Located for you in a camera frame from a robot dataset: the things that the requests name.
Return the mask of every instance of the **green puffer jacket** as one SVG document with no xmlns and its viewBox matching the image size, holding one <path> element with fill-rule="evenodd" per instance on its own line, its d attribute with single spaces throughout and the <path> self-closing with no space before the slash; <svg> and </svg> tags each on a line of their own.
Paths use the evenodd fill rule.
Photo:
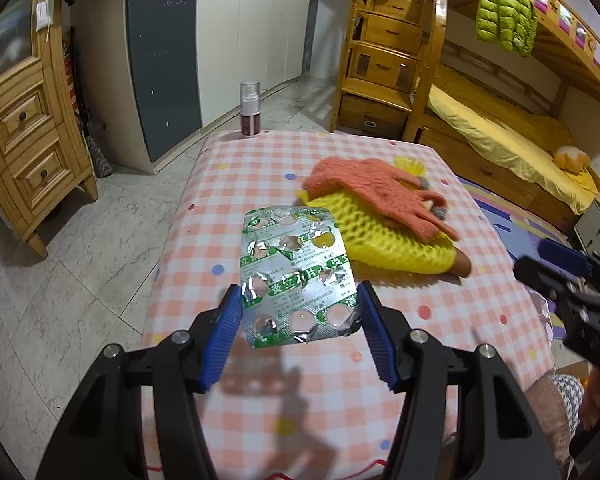
<svg viewBox="0 0 600 480">
<path fill-rule="evenodd" d="M 529 56 L 534 47 L 538 16 L 531 0 L 480 0 L 475 17 L 477 40 L 499 41 L 504 50 Z"/>
</svg>

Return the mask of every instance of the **yellow foam net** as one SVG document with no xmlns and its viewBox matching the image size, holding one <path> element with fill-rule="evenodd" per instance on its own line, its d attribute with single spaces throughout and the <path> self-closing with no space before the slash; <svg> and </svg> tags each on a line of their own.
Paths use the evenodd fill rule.
<svg viewBox="0 0 600 480">
<path fill-rule="evenodd" d="M 416 158 L 397 156 L 394 166 L 416 176 L 426 174 L 424 164 Z M 440 233 L 430 244 L 423 244 L 408 228 L 396 230 L 384 225 L 383 216 L 348 190 L 314 200 L 309 200 L 304 190 L 299 196 L 309 207 L 325 207 L 331 211 L 351 260 L 420 274 L 442 274 L 454 264 L 456 249 L 446 234 Z"/>
</svg>

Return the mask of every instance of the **pink checkered bedsheet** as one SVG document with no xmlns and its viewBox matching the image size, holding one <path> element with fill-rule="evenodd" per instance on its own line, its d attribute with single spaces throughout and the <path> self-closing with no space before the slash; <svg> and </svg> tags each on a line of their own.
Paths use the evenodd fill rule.
<svg viewBox="0 0 600 480">
<path fill-rule="evenodd" d="M 411 326 L 446 345 L 493 344 L 524 389 L 553 367 L 536 310 L 513 277 L 498 234 L 449 167 L 427 146 L 307 132 L 263 132 L 251 139 L 219 134 L 186 185 L 158 264 L 143 342 L 188 328 L 238 283 L 242 218 L 251 209 L 296 203 L 313 166 L 330 155 L 419 158 L 432 188 L 449 203 L 447 222 L 472 260 L 465 280 L 398 276 L 354 266 L 380 300 Z M 362 331 L 306 345 L 251 349 L 238 331 L 218 384 L 196 396 L 206 442 L 221 479 L 368 478 L 381 472 L 404 396 L 378 379 Z M 446 436 L 456 424 L 449 389 Z M 142 410 L 147 465 L 159 478 L 150 390 Z"/>
</svg>

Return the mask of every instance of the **glass cabinet door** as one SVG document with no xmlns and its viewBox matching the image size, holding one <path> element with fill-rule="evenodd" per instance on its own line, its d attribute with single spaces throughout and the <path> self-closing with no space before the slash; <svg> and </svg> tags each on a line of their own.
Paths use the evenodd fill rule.
<svg viewBox="0 0 600 480">
<path fill-rule="evenodd" d="M 0 13 L 0 76 L 34 55 L 33 0 L 10 0 Z"/>
</svg>

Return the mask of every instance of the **wooden drawer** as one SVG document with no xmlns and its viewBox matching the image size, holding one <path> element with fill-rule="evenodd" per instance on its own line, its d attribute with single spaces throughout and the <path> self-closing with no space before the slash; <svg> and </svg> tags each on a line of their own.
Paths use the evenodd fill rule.
<svg viewBox="0 0 600 480">
<path fill-rule="evenodd" d="M 540 189 L 536 184 L 525 182 L 506 168 L 482 158 L 470 145 L 446 135 L 423 130 L 420 144 L 436 150 L 455 174 L 493 191 L 523 209 L 527 209 L 533 202 L 536 188 Z"/>
<path fill-rule="evenodd" d="M 382 48 L 358 44 L 352 54 L 349 76 L 409 92 L 416 61 Z"/>
<path fill-rule="evenodd" d="M 0 158 L 7 165 L 36 141 L 38 130 L 48 131 L 62 122 L 52 84 L 52 73 L 45 78 L 39 70 L 0 96 Z"/>
<path fill-rule="evenodd" d="M 26 219 L 33 219 L 74 178 L 64 124 L 33 143 L 2 172 L 2 180 Z"/>
<path fill-rule="evenodd" d="M 407 117 L 407 112 L 370 99 L 350 94 L 342 96 L 340 123 L 375 137 L 401 139 Z"/>
<path fill-rule="evenodd" d="M 370 14 L 366 23 L 365 40 L 408 52 L 418 53 L 420 28 L 384 16 Z"/>
<path fill-rule="evenodd" d="M 422 14 L 422 4 L 415 0 L 376 0 L 374 12 L 418 25 Z"/>
</svg>

